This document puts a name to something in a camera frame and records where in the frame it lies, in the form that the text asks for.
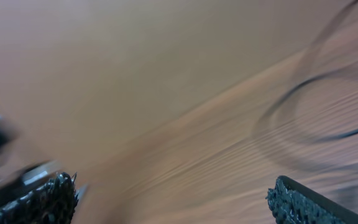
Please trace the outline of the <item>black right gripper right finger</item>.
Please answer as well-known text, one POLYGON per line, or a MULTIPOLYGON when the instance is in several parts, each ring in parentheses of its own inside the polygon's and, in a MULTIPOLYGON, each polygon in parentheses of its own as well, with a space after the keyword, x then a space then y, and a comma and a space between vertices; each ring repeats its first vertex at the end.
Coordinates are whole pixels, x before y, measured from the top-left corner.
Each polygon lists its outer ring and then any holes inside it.
POLYGON ((277 224, 358 224, 358 214, 285 176, 265 198, 277 224))

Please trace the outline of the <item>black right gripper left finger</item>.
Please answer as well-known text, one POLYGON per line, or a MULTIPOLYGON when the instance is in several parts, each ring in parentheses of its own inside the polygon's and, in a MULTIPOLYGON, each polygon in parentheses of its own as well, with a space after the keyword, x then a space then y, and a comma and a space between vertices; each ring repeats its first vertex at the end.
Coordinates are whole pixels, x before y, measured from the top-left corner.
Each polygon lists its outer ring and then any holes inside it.
POLYGON ((34 187, 18 180, 0 189, 0 224, 70 224, 78 205, 76 175, 66 172, 34 187))

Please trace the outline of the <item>Samsung Galaxy smartphone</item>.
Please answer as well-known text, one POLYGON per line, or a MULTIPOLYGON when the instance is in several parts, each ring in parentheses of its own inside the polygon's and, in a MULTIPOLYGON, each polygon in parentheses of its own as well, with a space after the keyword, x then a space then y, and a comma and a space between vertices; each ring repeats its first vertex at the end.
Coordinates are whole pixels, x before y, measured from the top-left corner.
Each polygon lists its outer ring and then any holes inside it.
MULTIPOLYGON (((0 169, 6 166, 9 156, 12 155, 12 147, 16 138, 16 132, 8 126, 5 119, 0 115, 0 169)), ((36 162, 35 164, 29 164, 19 168, 9 168, 5 176, 0 175, 0 189, 16 180, 24 186, 34 187, 50 178, 55 178, 62 172, 60 164, 53 160, 36 162)), ((85 198, 89 186, 88 184, 77 186, 75 180, 75 189, 78 192, 79 204, 85 198)))

